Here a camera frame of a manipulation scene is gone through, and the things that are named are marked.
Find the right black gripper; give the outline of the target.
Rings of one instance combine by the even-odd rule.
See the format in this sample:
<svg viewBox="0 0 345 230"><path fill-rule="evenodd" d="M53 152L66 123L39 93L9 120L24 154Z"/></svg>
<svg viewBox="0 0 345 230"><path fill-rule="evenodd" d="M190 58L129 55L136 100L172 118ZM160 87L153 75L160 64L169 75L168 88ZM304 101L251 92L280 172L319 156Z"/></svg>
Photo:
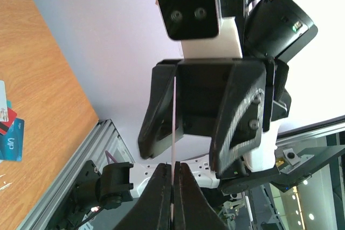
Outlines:
<svg viewBox="0 0 345 230"><path fill-rule="evenodd" d="M138 136L143 159L172 145L176 76L176 135L211 137L210 166L220 177L259 146L270 129L274 100L272 59L171 59L151 73L150 99ZM234 138L251 138L232 146Z"/></svg>

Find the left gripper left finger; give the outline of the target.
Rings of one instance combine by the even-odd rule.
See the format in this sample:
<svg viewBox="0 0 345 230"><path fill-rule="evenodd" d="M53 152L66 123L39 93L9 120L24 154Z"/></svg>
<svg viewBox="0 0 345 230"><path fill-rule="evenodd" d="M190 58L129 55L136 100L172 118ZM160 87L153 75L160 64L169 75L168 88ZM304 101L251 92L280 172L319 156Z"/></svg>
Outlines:
<svg viewBox="0 0 345 230"><path fill-rule="evenodd" d="M171 165L160 163L134 207L114 229L171 229L171 191Z"/></svg>

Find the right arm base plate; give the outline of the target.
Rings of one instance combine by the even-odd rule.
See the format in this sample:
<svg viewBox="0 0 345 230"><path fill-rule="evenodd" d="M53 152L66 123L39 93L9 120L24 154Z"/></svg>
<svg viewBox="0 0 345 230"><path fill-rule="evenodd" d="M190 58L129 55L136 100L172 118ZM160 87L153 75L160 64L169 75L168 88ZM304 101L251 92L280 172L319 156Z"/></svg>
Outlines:
<svg viewBox="0 0 345 230"><path fill-rule="evenodd" d="M88 160L46 229L77 229L91 208L98 206L111 210L132 201L130 191L134 185L129 181L129 173L133 167L130 162L112 163L106 165L101 173L96 170L94 162Z"/></svg>

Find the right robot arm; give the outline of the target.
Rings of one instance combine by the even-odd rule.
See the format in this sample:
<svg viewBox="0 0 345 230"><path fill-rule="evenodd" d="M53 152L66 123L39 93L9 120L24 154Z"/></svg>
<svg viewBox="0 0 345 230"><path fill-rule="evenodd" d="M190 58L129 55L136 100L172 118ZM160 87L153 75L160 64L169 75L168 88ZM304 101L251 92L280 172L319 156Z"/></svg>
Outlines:
<svg viewBox="0 0 345 230"><path fill-rule="evenodd" d="M317 32L292 0L260 0L245 22L244 58L159 62L138 136L141 157L159 156L184 135L206 136L225 192L277 176L277 124L291 105L287 63Z"/></svg>

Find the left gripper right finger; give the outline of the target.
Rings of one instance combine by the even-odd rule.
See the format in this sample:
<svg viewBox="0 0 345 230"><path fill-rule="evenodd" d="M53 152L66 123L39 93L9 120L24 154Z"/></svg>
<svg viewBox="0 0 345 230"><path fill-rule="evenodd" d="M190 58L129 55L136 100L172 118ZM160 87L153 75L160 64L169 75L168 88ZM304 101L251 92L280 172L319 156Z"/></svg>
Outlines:
<svg viewBox="0 0 345 230"><path fill-rule="evenodd" d="M228 229L207 202L188 164L175 163L173 188L173 229Z"/></svg>

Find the red VIP card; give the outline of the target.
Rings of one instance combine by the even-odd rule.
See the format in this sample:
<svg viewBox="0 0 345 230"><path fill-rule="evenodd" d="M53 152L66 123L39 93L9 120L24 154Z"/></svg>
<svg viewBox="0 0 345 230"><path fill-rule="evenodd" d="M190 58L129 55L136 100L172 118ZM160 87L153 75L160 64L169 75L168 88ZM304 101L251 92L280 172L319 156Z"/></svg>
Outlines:
<svg viewBox="0 0 345 230"><path fill-rule="evenodd" d="M176 143L176 76L174 76L173 82L173 96L172 96L172 145L171 145L171 190L172 190L172 202L170 208L170 229L173 229L174 220L174 175L175 175L175 143Z"/></svg>

